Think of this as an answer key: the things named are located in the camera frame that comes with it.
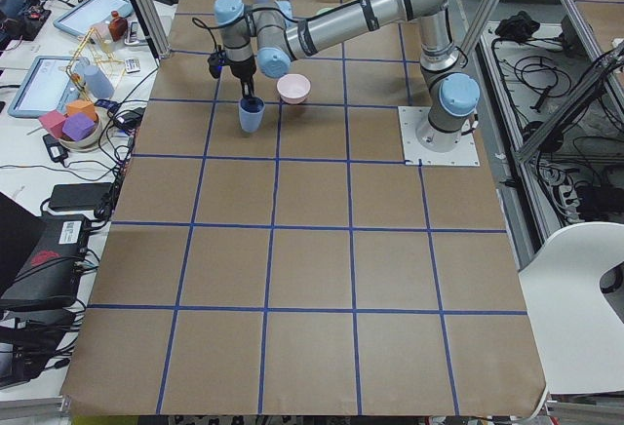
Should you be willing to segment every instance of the white mounting plate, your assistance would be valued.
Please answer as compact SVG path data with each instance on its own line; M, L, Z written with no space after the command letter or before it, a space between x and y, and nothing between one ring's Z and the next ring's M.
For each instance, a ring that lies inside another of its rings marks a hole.
M429 114L429 107L400 106L401 139L406 165L442 165L447 167L478 167L479 155L472 135L463 135L450 152L435 152L423 146L416 138L416 128ZM464 124L462 131L468 131L470 124Z

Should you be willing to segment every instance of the bowl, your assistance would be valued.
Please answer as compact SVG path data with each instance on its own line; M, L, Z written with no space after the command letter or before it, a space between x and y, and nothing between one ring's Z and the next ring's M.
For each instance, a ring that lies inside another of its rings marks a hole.
M302 103L310 94L311 84L301 74L287 74L277 81L277 92L285 103L296 105Z
M98 139L101 136L102 131L104 129L104 126L102 123L103 122L101 121L101 118L98 115L96 125L94 126L94 130L91 131L91 133L87 137L85 137L84 139L80 139L80 140L71 140L71 139L65 139L61 137L58 140L58 142L60 142L60 144L66 147L67 149L75 150L76 152L89 152L91 150L94 150L98 147Z

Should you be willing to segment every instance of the pink block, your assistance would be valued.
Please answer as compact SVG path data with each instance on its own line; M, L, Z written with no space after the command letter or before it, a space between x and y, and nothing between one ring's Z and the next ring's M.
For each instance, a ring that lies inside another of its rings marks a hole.
M62 136L62 127L65 124L65 115L58 112L57 110L52 110L46 113L43 116L39 117L39 123L43 126L44 130L54 136L56 139Z
M96 123L84 113L76 113L65 120L62 131L73 140L82 140L94 130Z

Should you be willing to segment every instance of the white label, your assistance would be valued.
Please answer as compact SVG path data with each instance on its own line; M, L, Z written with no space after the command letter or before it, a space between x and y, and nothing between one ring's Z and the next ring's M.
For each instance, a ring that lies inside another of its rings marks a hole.
M65 222L62 225L62 230L60 231L60 238L58 239L59 245L71 245L73 243L78 242L78 237L80 236L80 220L72 220L69 222Z

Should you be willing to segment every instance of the white chair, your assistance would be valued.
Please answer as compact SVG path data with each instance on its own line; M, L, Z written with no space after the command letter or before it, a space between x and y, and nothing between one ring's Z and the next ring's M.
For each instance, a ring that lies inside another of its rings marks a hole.
M624 323L600 290L624 261L624 225L587 222L555 232L520 273L551 394L624 390Z

